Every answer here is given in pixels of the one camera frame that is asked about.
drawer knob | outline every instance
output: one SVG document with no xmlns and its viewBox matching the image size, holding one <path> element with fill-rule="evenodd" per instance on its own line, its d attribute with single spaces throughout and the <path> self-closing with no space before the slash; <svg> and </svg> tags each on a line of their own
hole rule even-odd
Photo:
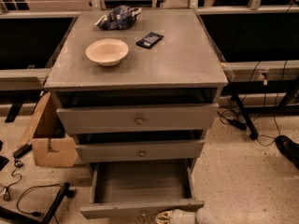
<svg viewBox="0 0 299 224">
<path fill-rule="evenodd" d="M 145 156 L 146 156 L 145 150 L 140 150 L 139 151 L 139 157 L 145 157 Z"/>
<path fill-rule="evenodd" d="M 135 120 L 136 124 L 138 125 L 142 125 L 144 123 L 143 119 L 138 117 L 136 120 Z"/>
</svg>

concrete floor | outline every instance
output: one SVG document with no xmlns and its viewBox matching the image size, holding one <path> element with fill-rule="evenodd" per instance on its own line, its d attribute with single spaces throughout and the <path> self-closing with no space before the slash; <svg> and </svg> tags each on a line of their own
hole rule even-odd
<svg viewBox="0 0 299 224">
<path fill-rule="evenodd" d="M 10 159 L 0 172 L 0 187 L 18 180 L 12 152 L 20 139 L 33 110 L 25 105 L 13 123 L 5 123 L 9 105 L 0 108 L 0 155 Z M 297 116 L 277 117 L 281 134 L 299 142 Z M 261 116 L 254 121 L 260 135 L 277 136 L 273 117 Z M 272 140 L 261 137 L 263 144 Z M 79 212 L 88 205 L 92 177 L 84 165 L 73 168 L 43 168 L 35 166 L 32 152 L 21 158 L 24 166 L 17 173 L 20 183 L 10 188 L 11 201 L 0 197 L 0 205 L 17 211 L 16 202 L 26 189 L 36 185 L 71 183 L 76 190 L 73 199 L 64 198 L 57 219 L 59 223 L 79 224 L 154 224 L 154 217 L 104 218 L 87 220 Z M 206 134 L 202 155 L 192 173 L 196 198 L 206 202 L 221 224 L 298 224 L 299 170 L 283 157 L 275 144 L 263 147 L 249 138 L 249 130 L 240 131 L 224 125 L 219 118 Z M 57 188 L 39 189 L 23 198 L 20 208 L 26 212 L 47 212 Z"/>
</svg>

white bowl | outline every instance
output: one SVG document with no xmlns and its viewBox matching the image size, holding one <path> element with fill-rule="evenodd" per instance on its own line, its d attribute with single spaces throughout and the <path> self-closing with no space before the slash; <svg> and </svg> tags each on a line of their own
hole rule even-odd
<svg viewBox="0 0 299 224">
<path fill-rule="evenodd" d="M 118 64 L 128 52 L 128 45 L 118 39 L 99 40 L 86 49 L 87 57 L 103 66 Z"/>
</svg>

black shoe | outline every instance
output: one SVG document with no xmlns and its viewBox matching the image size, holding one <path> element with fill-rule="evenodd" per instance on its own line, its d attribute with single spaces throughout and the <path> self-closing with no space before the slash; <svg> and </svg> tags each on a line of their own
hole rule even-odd
<svg viewBox="0 0 299 224">
<path fill-rule="evenodd" d="M 275 142 L 279 151 L 299 169 L 299 144 L 285 135 L 278 136 Z"/>
</svg>

gray tabletop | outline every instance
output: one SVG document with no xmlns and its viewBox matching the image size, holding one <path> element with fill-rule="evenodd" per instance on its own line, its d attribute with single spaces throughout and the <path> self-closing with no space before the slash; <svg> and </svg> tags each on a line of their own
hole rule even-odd
<svg viewBox="0 0 299 224">
<path fill-rule="evenodd" d="M 127 30 L 103 31 L 94 23 L 106 11 L 81 12 L 50 72 L 48 91 L 141 88 L 222 87 L 220 62 L 194 12 L 189 9 L 143 10 Z M 164 35 L 152 49 L 135 44 L 149 32 Z M 113 67 L 90 61 L 91 43 L 117 38 L 129 46 L 127 57 Z"/>
</svg>

